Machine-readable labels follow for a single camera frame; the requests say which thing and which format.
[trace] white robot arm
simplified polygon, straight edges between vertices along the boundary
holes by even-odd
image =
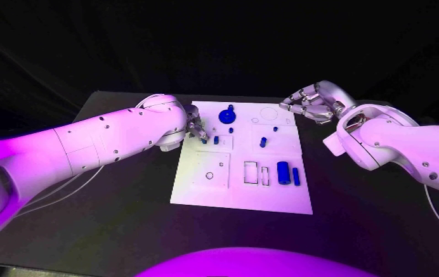
[[[279,106],[318,124],[334,116],[340,119],[337,131],[324,140],[335,156],[347,153],[370,171],[395,162],[419,182],[439,189],[439,126],[419,126],[390,106],[357,106],[348,93],[328,81],[305,87]]]
[[[0,141],[0,230],[54,184],[161,146],[179,147],[187,131],[208,139],[198,108],[171,95],[55,129]]]

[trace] black table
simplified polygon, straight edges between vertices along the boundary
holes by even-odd
[[[148,95],[96,92],[77,120],[135,106]],[[178,98],[182,104],[192,100],[282,100]],[[12,221],[0,232],[0,264],[132,276],[202,249],[266,247],[319,256],[382,276],[438,276],[439,221],[423,185],[395,164],[369,172],[347,155],[335,158],[322,143],[335,124],[318,127],[304,117],[296,117],[296,124],[312,216],[171,204],[181,150],[163,153],[155,147],[106,166],[65,201]],[[84,174],[55,198],[93,173]]]

